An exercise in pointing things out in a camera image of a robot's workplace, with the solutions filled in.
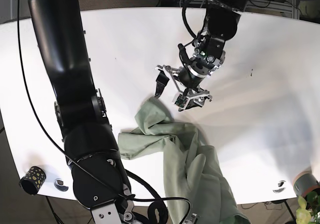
light green fabric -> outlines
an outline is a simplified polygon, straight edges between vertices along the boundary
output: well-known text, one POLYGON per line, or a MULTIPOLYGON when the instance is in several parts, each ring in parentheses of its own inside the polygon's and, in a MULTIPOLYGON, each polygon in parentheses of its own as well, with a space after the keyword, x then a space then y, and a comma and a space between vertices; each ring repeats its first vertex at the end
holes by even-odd
MULTIPOLYGON (((131 160, 163 152, 165 195, 188 198, 192 203, 191 213, 200 216, 197 224, 250 223, 237 209, 215 148, 204 146, 193 124, 175 123, 154 98, 141 107, 135 120, 137 129, 119 134, 121 158, 131 160)), ((167 204, 173 223, 178 224, 188 205, 183 201, 167 204)))

green cloth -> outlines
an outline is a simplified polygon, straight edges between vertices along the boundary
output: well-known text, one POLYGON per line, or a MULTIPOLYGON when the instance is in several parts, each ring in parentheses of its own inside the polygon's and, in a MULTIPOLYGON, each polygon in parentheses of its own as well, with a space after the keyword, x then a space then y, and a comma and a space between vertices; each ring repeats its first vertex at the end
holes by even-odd
MULTIPOLYGON (((154 98, 141 107, 135 120, 138 128, 119 134, 121 158, 131 160, 163 152, 165 195, 188 198, 191 213, 200 216, 197 224, 250 223, 237 209, 215 148, 205 145, 193 124, 174 122, 154 98)), ((178 224, 188 205, 183 201, 168 201, 167 205, 173 223, 178 224)))

potted plant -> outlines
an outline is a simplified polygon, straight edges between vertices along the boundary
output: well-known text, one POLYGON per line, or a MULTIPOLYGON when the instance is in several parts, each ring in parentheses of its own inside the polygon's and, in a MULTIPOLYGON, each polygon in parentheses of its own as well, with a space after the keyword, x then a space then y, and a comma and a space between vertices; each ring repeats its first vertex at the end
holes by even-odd
POLYGON ((311 172, 299 174, 293 189, 298 196, 296 224, 320 224, 320 185, 311 172))

metal bracket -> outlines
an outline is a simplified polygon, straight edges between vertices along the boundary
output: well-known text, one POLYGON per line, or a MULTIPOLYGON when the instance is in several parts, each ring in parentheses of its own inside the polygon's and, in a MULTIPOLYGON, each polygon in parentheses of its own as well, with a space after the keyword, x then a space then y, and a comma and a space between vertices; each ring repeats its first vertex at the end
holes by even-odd
POLYGON ((207 90, 203 90, 199 86, 197 87, 197 91, 190 90, 187 96, 183 96, 183 91, 179 88, 177 80, 175 76, 179 74, 181 69, 172 68, 170 66, 157 66, 157 70, 160 72, 166 71, 169 74, 170 79, 174 82, 178 93, 173 98, 173 103, 179 107, 179 111, 183 111, 192 107, 203 107, 205 104, 205 100, 208 99, 210 102, 212 101, 212 96, 210 92, 207 90))
POLYGON ((95 224, 122 224, 115 204, 107 204, 91 211, 95 224))

plant pot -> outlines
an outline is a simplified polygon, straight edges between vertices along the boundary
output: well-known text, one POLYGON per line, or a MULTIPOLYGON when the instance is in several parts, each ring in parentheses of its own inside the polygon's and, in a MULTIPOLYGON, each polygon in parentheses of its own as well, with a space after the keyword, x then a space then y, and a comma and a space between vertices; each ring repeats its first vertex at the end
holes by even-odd
POLYGON ((293 189, 297 196, 306 198, 307 194, 315 191, 320 195, 320 185, 311 172, 300 173, 293 181, 293 189))

